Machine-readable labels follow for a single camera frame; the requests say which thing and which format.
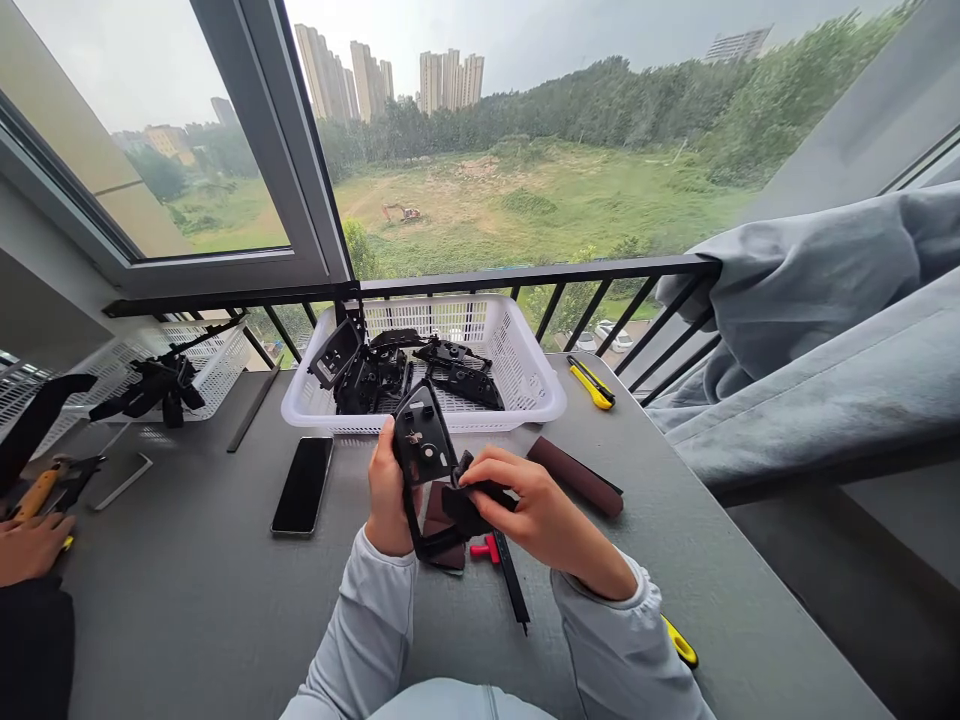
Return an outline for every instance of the gray table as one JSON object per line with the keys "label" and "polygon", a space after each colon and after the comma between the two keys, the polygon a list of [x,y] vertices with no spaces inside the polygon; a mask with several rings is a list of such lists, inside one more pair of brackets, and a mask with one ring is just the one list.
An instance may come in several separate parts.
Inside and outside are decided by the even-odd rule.
{"label": "gray table", "polygon": [[[717,716],[887,717],[613,374],[591,355],[582,359],[616,387],[616,408],[596,409],[563,356],[552,356],[568,408],[543,432],[624,488],[623,515],[595,519],[650,569],[665,613],[700,653],[697,679]],[[172,432],[135,427],[111,451],[143,451],[156,465],[102,514],[80,511],[64,568],[77,616],[73,720],[271,718],[295,692],[367,515],[373,441],[337,440],[313,539],[273,539],[286,470],[309,434],[280,417],[291,375],[278,378],[235,455],[225,448],[263,374],[245,373],[210,421]],[[537,431],[456,435],[454,444],[525,451]],[[75,443],[95,450],[92,435]],[[105,472],[89,497],[116,482]],[[547,571],[519,549],[514,557],[530,637],[488,562],[468,561],[459,579],[423,568],[404,684],[453,676],[498,685],[558,718],[580,717]]]}

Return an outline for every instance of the cloudy sky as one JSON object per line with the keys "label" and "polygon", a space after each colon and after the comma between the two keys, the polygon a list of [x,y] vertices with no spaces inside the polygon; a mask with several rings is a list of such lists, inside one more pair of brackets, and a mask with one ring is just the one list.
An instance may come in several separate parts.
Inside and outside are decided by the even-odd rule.
{"label": "cloudy sky", "polygon": [[[189,0],[14,0],[110,131],[205,122],[225,96]],[[393,63],[394,89],[419,89],[425,50],[486,58],[483,94],[526,90],[610,55],[634,70],[702,56],[717,34],[773,25],[767,44],[898,0],[287,0],[351,66],[350,41]]]}

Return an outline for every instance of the hand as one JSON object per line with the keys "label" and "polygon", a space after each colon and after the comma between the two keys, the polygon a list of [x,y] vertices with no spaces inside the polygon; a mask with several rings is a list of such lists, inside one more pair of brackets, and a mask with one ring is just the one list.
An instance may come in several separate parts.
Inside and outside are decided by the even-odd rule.
{"label": "hand", "polygon": [[[403,510],[403,473],[393,456],[393,418],[388,417],[380,430],[377,447],[370,458],[370,519],[367,540],[384,555],[402,557],[413,552],[410,525]],[[413,502],[420,511],[421,488],[414,490]]]}
{"label": "hand", "polygon": [[46,575],[75,522],[53,513],[23,523],[0,523],[0,587]]}
{"label": "hand", "polygon": [[544,565],[569,573],[608,600],[627,600],[637,579],[613,544],[557,487],[542,465],[488,445],[460,478],[493,480],[520,496],[510,512],[481,492],[470,495],[484,519]]}

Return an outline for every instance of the balcony railing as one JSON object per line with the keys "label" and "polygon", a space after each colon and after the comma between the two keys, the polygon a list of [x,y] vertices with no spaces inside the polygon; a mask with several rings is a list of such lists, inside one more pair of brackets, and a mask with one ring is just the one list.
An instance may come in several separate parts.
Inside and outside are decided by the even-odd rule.
{"label": "balcony railing", "polygon": [[[628,368],[632,368],[634,371],[639,369],[639,374],[629,385],[630,392],[636,394],[640,391],[641,385],[653,377],[654,373],[663,368],[671,358],[675,356],[684,358],[656,387],[642,396],[640,404],[646,406],[673,385],[679,378],[683,377],[684,374],[689,372],[698,362],[706,357],[719,342],[719,338],[713,336],[707,340],[706,343],[701,343],[699,346],[693,347],[694,338],[697,333],[702,330],[713,317],[712,310],[708,309],[691,324],[687,325],[662,352],[659,352],[650,360],[643,361],[642,367],[633,368],[638,356],[640,356],[645,348],[650,347],[650,343],[655,338],[660,336],[663,328],[667,326],[670,319],[676,315],[677,310],[679,310],[703,282],[716,277],[719,269],[719,262],[696,255],[635,258],[630,260],[604,260],[579,265],[506,268],[473,273],[404,278],[401,280],[355,281],[339,285],[290,287],[265,291],[174,296],[152,298],[149,300],[118,300],[107,306],[104,312],[110,317],[153,315],[160,321],[166,321],[168,314],[185,313],[199,320],[203,319],[200,314],[203,311],[225,310],[231,316],[235,317],[244,310],[258,307],[263,308],[293,358],[297,362],[302,362],[303,358],[300,355],[297,344],[293,341],[289,330],[277,315],[275,308],[278,305],[302,305],[310,323],[316,326],[316,314],[310,305],[310,303],[314,302],[333,301],[334,303],[339,303],[356,299],[389,299],[424,295],[431,297],[437,293],[454,292],[475,294],[481,290],[503,290],[505,288],[509,288],[510,296],[516,300],[520,296],[520,291],[523,288],[552,285],[554,286],[553,292],[550,295],[546,309],[539,319],[535,330],[537,341],[539,342],[543,339],[547,328],[550,326],[550,320],[560,304],[566,287],[572,283],[598,282],[599,284],[596,291],[584,308],[576,326],[570,332],[570,337],[567,339],[566,345],[563,348],[564,352],[569,352],[576,347],[577,338],[580,337],[581,333],[587,328],[590,318],[594,315],[597,308],[600,307],[600,303],[603,302],[607,291],[615,280],[644,279],[640,289],[630,300],[614,327],[597,348],[596,354],[602,356],[610,348],[614,339],[624,329],[644,300],[650,297],[651,292],[660,278],[668,275],[687,276],[689,279],[686,285],[684,285],[683,290],[677,294],[676,298],[669,305],[658,313],[650,326],[636,339],[623,359],[614,368],[614,372],[620,376],[622,376]],[[273,358],[264,350],[261,343],[249,328],[245,329],[244,332],[250,344],[253,345],[267,366],[272,369],[275,364]]]}

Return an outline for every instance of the excavator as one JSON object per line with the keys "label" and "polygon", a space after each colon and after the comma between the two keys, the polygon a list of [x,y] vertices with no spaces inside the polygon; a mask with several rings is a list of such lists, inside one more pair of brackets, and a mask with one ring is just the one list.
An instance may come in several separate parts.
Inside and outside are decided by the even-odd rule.
{"label": "excavator", "polygon": [[416,208],[405,208],[400,203],[393,203],[392,205],[383,205],[380,208],[381,210],[383,210],[383,216],[387,218],[387,222],[393,222],[393,219],[390,217],[389,208],[396,208],[401,213],[403,213],[403,217],[400,218],[400,222],[407,222],[408,220],[420,219],[420,211],[417,210]]}

